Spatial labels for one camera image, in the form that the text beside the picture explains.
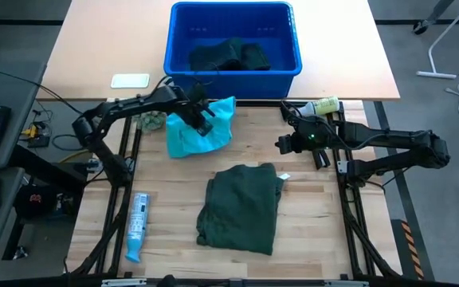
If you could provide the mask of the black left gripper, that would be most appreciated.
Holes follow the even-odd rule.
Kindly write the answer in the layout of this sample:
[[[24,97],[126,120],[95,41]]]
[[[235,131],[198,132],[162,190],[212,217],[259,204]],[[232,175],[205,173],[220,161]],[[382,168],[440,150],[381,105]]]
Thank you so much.
[[[215,117],[215,113],[209,108],[209,102],[206,98],[204,105],[194,104],[184,93],[181,98],[182,105],[175,110],[175,113],[188,125],[195,127],[200,136],[207,136],[213,129],[213,125],[202,114],[207,112],[209,116]]]

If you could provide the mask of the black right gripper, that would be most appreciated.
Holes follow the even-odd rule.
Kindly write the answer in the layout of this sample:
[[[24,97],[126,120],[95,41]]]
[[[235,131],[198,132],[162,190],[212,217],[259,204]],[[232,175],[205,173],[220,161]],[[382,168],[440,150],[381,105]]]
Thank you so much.
[[[301,130],[316,129],[320,136],[320,145],[314,149],[306,148],[304,146],[303,138],[300,134]],[[295,127],[292,137],[290,135],[279,136],[275,146],[279,149],[281,155],[286,155],[294,151],[301,153],[302,151],[314,151],[317,149],[329,148],[332,144],[332,132],[329,131],[326,124],[315,124],[306,121],[301,121]]]

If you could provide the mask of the teal shirt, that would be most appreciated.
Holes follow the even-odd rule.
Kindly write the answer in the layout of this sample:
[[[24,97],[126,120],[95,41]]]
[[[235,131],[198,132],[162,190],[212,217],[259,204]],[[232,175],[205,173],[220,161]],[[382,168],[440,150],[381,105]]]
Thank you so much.
[[[233,117],[236,113],[237,99],[234,96],[209,104],[208,112],[202,114],[212,129],[206,136],[201,136],[191,126],[185,124],[176,114],[167,117],[167,150],[171,158],[183,158],[188,155],[212,152],[228,145],[233,138],[231,132]]]

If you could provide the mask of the dark green knit garment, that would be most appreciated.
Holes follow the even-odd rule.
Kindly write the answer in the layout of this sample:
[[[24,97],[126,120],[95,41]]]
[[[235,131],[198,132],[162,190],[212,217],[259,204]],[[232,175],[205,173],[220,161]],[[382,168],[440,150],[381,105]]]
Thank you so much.
[[[272,255],[283,187],[272,163],[217,172],[206,186],[196,243]]]

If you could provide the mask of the blue plastic bin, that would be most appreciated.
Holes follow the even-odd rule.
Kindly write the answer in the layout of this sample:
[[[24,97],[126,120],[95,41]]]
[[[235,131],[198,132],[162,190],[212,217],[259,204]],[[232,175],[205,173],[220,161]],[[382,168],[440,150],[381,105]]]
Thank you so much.
[[[267,71],[193,71],[189,53],[238,37],[261,45]],[[302,70],[292,6],[287,2],[177,2],[171,7],[163,69],[177,85],[202,84],[212,98],[282,99]]]

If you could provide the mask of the potted green succulent plant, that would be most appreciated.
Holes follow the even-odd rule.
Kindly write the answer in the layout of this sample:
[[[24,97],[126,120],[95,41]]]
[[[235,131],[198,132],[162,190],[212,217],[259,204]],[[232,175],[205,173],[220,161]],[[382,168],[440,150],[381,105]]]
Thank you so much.
[[[134,116],[136,127],[143,133],[149,133],[161,129],[167,120],[165,112],[145,112]]]

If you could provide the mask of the yellow label squeeze bottle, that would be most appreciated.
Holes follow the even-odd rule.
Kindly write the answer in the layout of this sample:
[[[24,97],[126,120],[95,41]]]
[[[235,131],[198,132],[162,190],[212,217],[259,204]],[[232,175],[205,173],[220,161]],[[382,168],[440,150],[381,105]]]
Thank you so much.
[[[298,108],[298,116],[323,116],[329,113],[338,112],[340,102],[337,96],[330,96],[319,100],[309,101],[306,105]]]

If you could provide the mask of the pale rectangular plastic lid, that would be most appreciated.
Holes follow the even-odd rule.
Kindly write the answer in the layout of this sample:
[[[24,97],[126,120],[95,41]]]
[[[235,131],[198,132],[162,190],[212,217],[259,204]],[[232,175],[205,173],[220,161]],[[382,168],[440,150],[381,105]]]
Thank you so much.
[[[150,75],[147,73],[119,73],[114,74],[111,88],[147,88]]]

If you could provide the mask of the light blue tube bottle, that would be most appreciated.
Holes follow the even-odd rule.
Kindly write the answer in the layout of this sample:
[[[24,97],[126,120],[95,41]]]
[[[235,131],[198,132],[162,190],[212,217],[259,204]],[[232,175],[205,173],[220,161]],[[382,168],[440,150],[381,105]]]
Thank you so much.
[[[146,233],[148,205],[149,194],[135,194],[127,227],[127,253],[125,257],[130,262],[140,263],[139,255]]]

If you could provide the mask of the black yellow hazard strip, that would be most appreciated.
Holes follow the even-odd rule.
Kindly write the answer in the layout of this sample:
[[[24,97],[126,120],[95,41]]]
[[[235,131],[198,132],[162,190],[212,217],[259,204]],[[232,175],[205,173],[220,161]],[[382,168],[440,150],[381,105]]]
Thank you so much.
[[[406,237],[407,246],[410,250],[410,257],[414,264],[414,272],[416,273],[416,276],[419,280],[424,280],[425,279],[424,272],[422,271],[418,252],[415,248],[414,237],[411,233],[411,229],[407,222],[401,220],[400,223],[401,223],[401,227]]]

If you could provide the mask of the white floor stand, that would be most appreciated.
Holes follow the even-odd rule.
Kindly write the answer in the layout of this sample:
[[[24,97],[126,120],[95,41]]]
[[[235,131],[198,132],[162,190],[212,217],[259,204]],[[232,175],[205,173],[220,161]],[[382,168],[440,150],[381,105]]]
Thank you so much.
[[[457,78],[457,74],[454,73],[442,73],[437,70],[436,62],[434,59],[434,50],[438,46],[438,44],[444,39],[444,37],[449,33],[449,31],[459,22],[459,14],[450,21],[450,23],[446,26],[443,32],[439,34],[439,36],[433,41],[430,47],[427,50],[427,57],[430,63],[430,71],[421,71],[418,70],[416,75],[419,77],[430,77],[430,78],[437,78],[437,79],[445,79],[445,80],[454,80]]]

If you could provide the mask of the black caster desk leg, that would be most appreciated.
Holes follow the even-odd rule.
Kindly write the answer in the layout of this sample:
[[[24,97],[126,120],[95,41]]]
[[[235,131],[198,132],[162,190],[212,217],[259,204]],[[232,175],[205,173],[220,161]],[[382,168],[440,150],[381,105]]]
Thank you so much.
[[[444,14],[448,7],[455,0],[438,0],[434,6],[432,13],[424,20],[418,21],[413,26],[413,33],[419,35],[425,33],[428,28],[433,25]]]

